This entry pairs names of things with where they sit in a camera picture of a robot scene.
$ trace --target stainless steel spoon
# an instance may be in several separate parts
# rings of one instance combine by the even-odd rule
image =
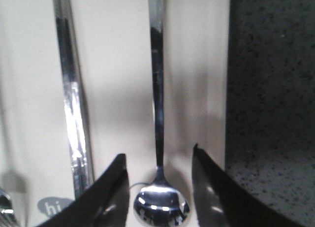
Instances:
[[[14,216],[9,194],[0,189],[0,227],[20,227]]]
[[[189,205],[167,182],[163,171],[163,6],[164,0],[149,0],[157,174],[150,185],[140,190],[133,207],[140,219],[152,226],[175,227],[187,218]]]

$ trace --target granite countertop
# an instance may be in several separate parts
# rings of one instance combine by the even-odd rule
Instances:
[[[315,0],[231,0],[226,170],[315,226]]]

